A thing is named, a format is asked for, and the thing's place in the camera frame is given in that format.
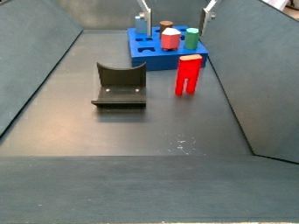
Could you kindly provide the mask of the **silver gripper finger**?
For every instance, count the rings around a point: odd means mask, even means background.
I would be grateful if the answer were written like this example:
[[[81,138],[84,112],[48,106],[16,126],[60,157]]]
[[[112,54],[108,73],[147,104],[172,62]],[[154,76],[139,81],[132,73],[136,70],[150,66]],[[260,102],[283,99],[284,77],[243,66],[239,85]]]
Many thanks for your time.
[[[212,9],[216,6],[218,0],[210,0],[208,5],[202,9],[200,13],[200,35],[204,34],[207,23],[211,20]]]
[[[142,12],[144,13],[144,21],[147,24],[147,36],[152,36],[152,10],[148,7],[146,0],[136,0],[138,4],[142,8]]]

